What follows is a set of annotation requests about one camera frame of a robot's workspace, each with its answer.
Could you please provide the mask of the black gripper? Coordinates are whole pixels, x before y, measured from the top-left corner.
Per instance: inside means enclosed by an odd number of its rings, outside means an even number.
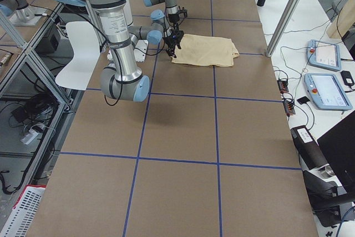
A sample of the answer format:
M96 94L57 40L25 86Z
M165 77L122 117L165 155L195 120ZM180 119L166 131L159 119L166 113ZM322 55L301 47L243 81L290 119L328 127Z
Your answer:
M184 31L182 30L172 30L167 37L164 38L165 43L168 45L166 50L169 57L175 57L175 48L181 49L180 42L184 36Z
M178 13L173 13L173 14L168 14L169 17L169 22L173 24L173 27L175 30L179 30L179 14Z

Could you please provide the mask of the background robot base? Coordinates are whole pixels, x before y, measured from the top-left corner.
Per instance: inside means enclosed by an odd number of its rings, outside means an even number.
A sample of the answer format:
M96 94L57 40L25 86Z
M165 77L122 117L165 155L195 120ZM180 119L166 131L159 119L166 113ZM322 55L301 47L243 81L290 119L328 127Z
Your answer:
M33 27L41 17L48 15L47 8L31 7L27 0L1 0L1 12L14 26Z

